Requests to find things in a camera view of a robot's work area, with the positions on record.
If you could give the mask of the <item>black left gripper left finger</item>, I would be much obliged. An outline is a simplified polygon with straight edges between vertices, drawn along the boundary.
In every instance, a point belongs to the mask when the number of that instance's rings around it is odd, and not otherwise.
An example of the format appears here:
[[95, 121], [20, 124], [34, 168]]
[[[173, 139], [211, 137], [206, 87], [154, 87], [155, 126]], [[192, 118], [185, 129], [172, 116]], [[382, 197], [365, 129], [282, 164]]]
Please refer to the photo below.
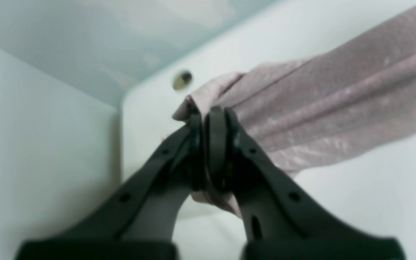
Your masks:
[[27, 241], [18, 260], [179, 260], [182, 204], [203, 185], [202, 117], [190, 115], [99, 209], [55, 237]]

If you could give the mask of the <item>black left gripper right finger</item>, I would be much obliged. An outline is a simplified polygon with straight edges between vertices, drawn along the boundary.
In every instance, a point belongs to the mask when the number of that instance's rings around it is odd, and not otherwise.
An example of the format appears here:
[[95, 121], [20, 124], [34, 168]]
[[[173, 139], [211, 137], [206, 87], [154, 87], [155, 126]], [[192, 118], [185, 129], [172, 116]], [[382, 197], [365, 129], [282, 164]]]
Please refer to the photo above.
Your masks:
[[247, 235], [243, 260], [404, 260], [394, 238], [341, 221], [268, 158], [231, 109], [206, 117], [209, 181], [230, 192]]

